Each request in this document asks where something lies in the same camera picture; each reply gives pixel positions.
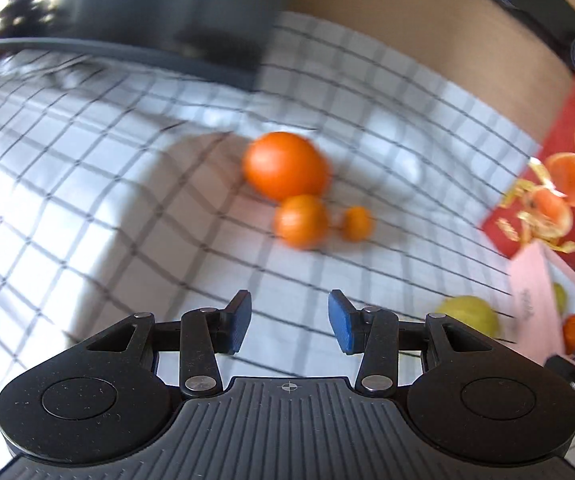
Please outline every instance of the brown surface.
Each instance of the brown surface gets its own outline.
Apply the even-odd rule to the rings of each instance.
[[[490,0],[291,0],[290,9],[358,30],[417,59],[537,140],[570,89],[565,65]]]

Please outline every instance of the dark monitor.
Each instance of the dark monitor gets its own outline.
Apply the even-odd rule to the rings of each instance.
[[[0,46],[119,57],[250,89],[284,0],[0,0]]]

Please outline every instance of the yellow-green fruit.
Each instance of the yellow-green fruit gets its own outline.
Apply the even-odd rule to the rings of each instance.
[[[554,283],[554,297],[556,298],[556,311],[562,317],[567,311],[567,292],[560,283]]]
[[[490,304],[475,296],[456,296],[448,298],[437,310],[488,337],[499,335],[499,315],[491,309]]]

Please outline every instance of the ribbed gray surface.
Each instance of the ribbed gray surface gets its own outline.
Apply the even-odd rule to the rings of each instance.
[[[298,388],[286,391],[292,382]],[[19,458],[1,480],[575,479],[552,459],[521,468],[459,462],[420,440],[395,404],[342,379],[239,378],[228,393],[190,400],[152,446],[113,464],[67,469]]]

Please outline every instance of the screw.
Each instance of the screw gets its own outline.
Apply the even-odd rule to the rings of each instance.
[[[384,375],[368,375],[361,380],[363,387],[369,392],[382,392],[391,388],[394,383]]]
[[[216,386],[216,381],[207,375],[195,375],[185,381],[185,387],[193,392],[206,392]]]

